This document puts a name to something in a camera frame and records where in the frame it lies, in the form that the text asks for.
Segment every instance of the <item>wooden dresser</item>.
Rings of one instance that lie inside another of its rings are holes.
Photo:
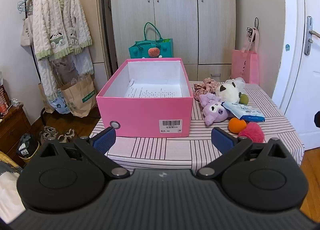
[[[22,135],[30,133],[31,128],[22,107],[23,105],[12,106],[0,122],[0,151],[21,167],[25,165],[25,162],[17,155],[17,146]]]

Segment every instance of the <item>green felt bag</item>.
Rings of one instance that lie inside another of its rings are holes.
[[[155,28],[155,30],[159,34],[159,37],[160,37],[159,40],[147,40],[147,37],[146,37],[147,24],[150,24]],[[145,40],[137,41],[133,46],[129,47],[129,53],[130,53],[131,59],[151,58],[148,54],[148,50],[154,47],[157,47],[160,49],[160,55],[162,55],[163,58],[173,57],[172,38],[163,39],[158,29],[150,22],[147,22],[145,24],[143,33],[144,33]]]

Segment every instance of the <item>panda plush toy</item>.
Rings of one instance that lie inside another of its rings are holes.
[[[216,96],[220,102],[239,103],[241,93],[234,82],[224,83],[216,88]]]

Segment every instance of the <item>tablecloth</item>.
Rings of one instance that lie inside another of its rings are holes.
[[[258,86],[246,84],[243,93],[249,97],[249,104],[259,109],[266,117],[258,123],[265,134],[265,142],[278,137],[300,165],[304,146],[295,129],[282,114],[272,99]],[[199,102],[193,101],[190,134],[185,138],[135,138],[117,137],[116,143],[105,154],[132,172],[135,168],[192,169],[193,172],[218,158],[221,153],[211,143],[211,130],[220,127],[231,135],[226,120],[206,126]],[[90,137],[103,131],[102,119],[93,129]]]

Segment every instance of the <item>pink gift bag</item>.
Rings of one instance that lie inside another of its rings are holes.
[[[252,40],[256,36],[254,42],[254,50],[251,48]],[[257,49],[259,45],[259,32],[253,28],[252,39],[248,45],[247,39],[242,50],[232,50],[231,78],[242,77],[246,83],[259,84],[259,69]]]

